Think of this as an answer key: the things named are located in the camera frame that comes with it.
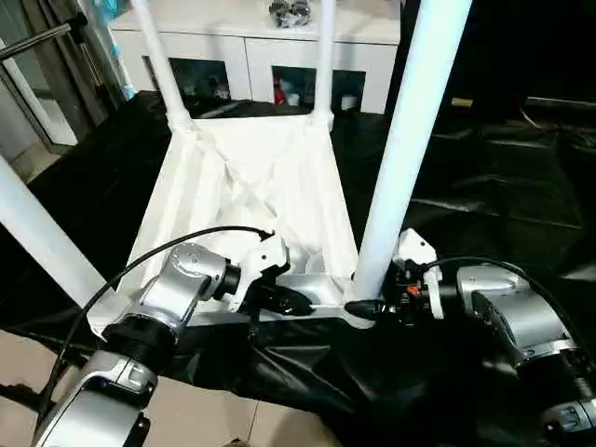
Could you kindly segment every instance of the cabinet door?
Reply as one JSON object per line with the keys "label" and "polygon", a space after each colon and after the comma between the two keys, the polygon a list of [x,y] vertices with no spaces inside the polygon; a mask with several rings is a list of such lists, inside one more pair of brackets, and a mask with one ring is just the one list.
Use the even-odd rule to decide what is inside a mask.
{"label": "cabinet door", "polygon": [[[318,42],[303,40],[246,39],[252,99],[273,102],[273,75],[276,67],[314,69]],[[361,112],[385,111],[397,46],[335,44],[333,69],[364,74]]]}
{"label": "cabinet door", "polygon": [[[142,33],[117,30],[113,35],[134,89],[155,90]],[[194,87],[203,89],[206,82],[215,79],[229,87],[233,100],[251,98],[243,38],[175,33],[160,33],[159,37],[183,91]],[[189,86],[193,77],[196,85]]]}

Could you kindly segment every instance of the red object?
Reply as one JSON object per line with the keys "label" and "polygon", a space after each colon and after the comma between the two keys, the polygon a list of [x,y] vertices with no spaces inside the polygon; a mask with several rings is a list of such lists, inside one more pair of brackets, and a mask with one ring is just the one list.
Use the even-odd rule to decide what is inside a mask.
{"label": "red object", "polygon": [[279,86],[279,78],[277,76],[273,78],[273,102],[275,105],[286,103],[286,95],[283,94],[283,90]]}

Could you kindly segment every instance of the white shelf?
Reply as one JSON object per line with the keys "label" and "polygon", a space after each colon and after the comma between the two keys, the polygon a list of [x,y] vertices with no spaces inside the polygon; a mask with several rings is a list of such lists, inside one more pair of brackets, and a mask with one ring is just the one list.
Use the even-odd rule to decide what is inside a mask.
{"label": "white shelf", "polygon": [[[269,17],[270,0],[153,0],[151,14],[161,33],[317,40],[320,2],[312,2],[313,20],[281,30]],[[397,45],[399,0],[338,0],[335,42]],[[139,31],[133,11],[111,25],[114,31]]]}

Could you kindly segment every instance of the wall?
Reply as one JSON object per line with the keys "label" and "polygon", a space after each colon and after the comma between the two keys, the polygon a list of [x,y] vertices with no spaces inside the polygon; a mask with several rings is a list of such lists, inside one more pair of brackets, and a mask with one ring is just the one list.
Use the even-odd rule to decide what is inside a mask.
{"label": "wall", "polygon": [[39,137],[0,82],[0,154],[12,161],[36,143],[41,143]]}

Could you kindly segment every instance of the tiled floor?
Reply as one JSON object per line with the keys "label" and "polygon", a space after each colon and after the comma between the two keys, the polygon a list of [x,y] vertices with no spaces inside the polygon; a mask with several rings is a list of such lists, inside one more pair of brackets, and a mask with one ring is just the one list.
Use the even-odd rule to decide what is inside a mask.
{"label": "tiled floor", "polygon": [[[0,332],[0,355],[0,383],[24,383],[36,390],[45,383],[54,360],[37,343],[5,332]],[[68,377],[62,380],[57,395],[67,381]],[[311,413],[163,377],[146,413],[152,424],[145,442],[148,447],[221,447],[236,438],[248,440],[252,447],[339,447]],[[0,446],[28,446],[34,417],[24,407],[0,398]]]}
{"label": "tiled floor", "polygon": [[59,158],[60,156],[48,152],[46,147],[40,142],[33,144],[29,149],[12,160],[10,166],[19,174],[19,177],[25,183],[28,183]]}

